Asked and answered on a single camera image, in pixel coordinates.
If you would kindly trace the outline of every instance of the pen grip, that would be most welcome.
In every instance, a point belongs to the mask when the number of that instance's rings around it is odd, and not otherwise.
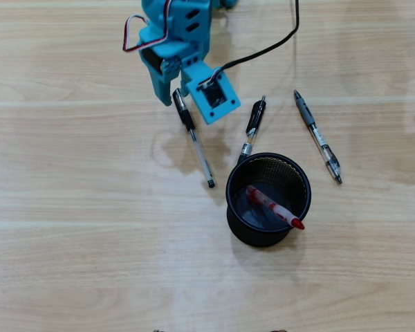
[[[304,124],[308,127],[311,124],[315,123],[315,120],[312,116],[311,111],[309,110],[309,108],[306,106],[306,103],[304,102],[303,98],[300,98],[297,100],[297,107],[299,109],[299,112],[302,115]]]
[[[172,97],[174,99],[174,104],[177,108],[177,112],[180,116],[181,122],[186,126],[187,131],[191,129],[194,130],[194,122],[192,121],[189,109],[187,109],[186,104],[183,101],[183,97],[181,96],[180,90],[176,89],[175,92],[172,94]]]

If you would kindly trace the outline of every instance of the black cable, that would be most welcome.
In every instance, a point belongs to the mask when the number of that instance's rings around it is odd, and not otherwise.
[[[253,60],[256,57],[259,57],[260,55],[264,55],[266,53],[269,53],[270,51],[275,50],[277,47],[280,47],[281,45],[285,44],[298,31],[298,28],[299,28],[299,4],[298,4],[298,0],[295,0],[295,15],[297,16],[297,23],[295,25],[295,28],[283,40],[280,40],[276,44],[273,44],[272,46],[269,46],[268,48],[265,48],[265,49],[263,49],[259,52],[248,55],[247,57],[242,57],[241,59],[237,59],[237,60],[228,62],[227,64],[222,66],[221,69],[219,71],[217,71],[217,73],[220,73],[221,71],[232,68],[233,66],[236,66],[237,64],[242,64],[243,62]]]

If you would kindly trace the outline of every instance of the clear pen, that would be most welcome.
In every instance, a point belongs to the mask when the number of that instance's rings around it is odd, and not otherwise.
[[[201,168],[203,168],[203,173],[205,174],[207,185],[209,188],[215,187],[214,178],[212,176],[212,172],[210,170],[208,161],[201,149],[200,142],[195,134],[195,125],[192,121],[191,115],[189,113],[189,109],[187,108],[183,96],[181,95],[180,89],[176,89],[172,94],[174,99],[175,107],[177,108],[178,114],[180,116],[181,122],[186,126],[187,131],[191,135],[192,142],[194,143],[196,154],[199,157]]]
[[[318,130],[315,120],[312,116],[311,110],[307,107],[303,97],[298,93],[297,90],[294,90],[293,94],[299,112],[303,117],[304,124],[309,128],[309,131],[314,137],[328,170],[330,171],[332,177],[338,182],[338,184],[341,185],[343,181],[341,180],[340,163],[338,162],[337,157],[335,157],[335,154],[333,154],[331,148],[324,139],[324,136],[320,133],[320,130]]]

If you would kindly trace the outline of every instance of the black pen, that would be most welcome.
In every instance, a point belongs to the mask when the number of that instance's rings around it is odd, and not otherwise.
[[[203,168],[203,173],[206,177],[207,185],[209,185],[209,188],[213,188],[215,187],[214,178],[212,177],[212,172],[210,171],[208,161],[206,160],[206,157],[203,154],[203,150],[201,149],[199,140],[196,137],[195,125],[192,121],[189,109],[187,108],[183,100],[183,96],[181,95],[180,89],[176,89],[172,94],[172,97],[174,98],[175,107],[177,108],[181,122],[186,126],[187,131],[191,135],[192,142],[195,146],[196,154],[199,157],[201,168]]]
[[[258,134],[258,128],[260,127],[261,119],[263,118],[264,110],[266,109],[266,96],[263,96],[261,100],[256,102],[252,108],[248,127],[246,128],[246,142],[241,149],[238,163],[241,163],[252,153],[252,144],[254,144],[255,138]]]
[[[326,140],[324,139],[323,135],[317,128],[315,124],[315,120],[312,116],[311,110],[307,107],[306,102],[304,101],[303,97],[298,93],[297,90],[293,91],[293,95],[295,97],[295,101],[297,103],[297,107],[299,112],[303,117],[304,124],[306,127],[309,128],[312,136],[314,137],[321,154],[323,155],[324,161],[326,162],[326,166],[332,177],[339,183],[342,184],[343,181],[341,180],[341,170],[340,170],[340,163],[338,162],[337,157],[333,154],[331,148],[327,144]]]

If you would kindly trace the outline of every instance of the wood grain surface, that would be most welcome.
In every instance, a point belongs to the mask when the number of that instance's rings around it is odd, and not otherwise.
[[[239,110],[210,126],[193,112],[209,190],[174,108],[121,51],[139,0],[0,0],[0,332],[415,331],[415,0],[300,6],[295,40],[228,71]],[[290,0],[240,0],[214,14],[206,61],[292,27]],[[304,232],[255,249],[224,193],[263,94],[255,152],[295,160],[313,199]]]

